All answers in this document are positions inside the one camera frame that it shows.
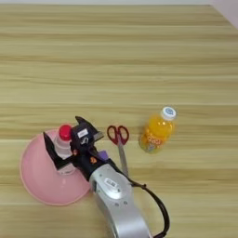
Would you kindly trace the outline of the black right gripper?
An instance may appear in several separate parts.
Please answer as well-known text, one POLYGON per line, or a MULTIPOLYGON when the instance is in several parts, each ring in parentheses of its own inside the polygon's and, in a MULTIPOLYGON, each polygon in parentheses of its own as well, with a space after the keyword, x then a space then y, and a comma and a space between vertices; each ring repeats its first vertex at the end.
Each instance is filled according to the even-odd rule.
MULTIPOLYGON (((104 137, 103 133, 101 131, 98 131, 85 118, 76 116, 75 119, 79 126, 79 128, 77 129, 77 134, 80 139, 82 137, 89 137, 94 141, 98 141, 104 137)), ((46 132, 44 132, 43 137, 45 141, 46 151, 57 170, 61 170, 66 165, 73 163, 73 166, 82 172, 85 179, 89 180, 90 176, 98 168, 106 164, 106 162, 101 159, 99 152, 95 146, 78 147, 73 143, 71 144, 73 155, 67 157, 66 159, 63 159, 57 154, 54 143, 51 140, 50 136, 46 132)))

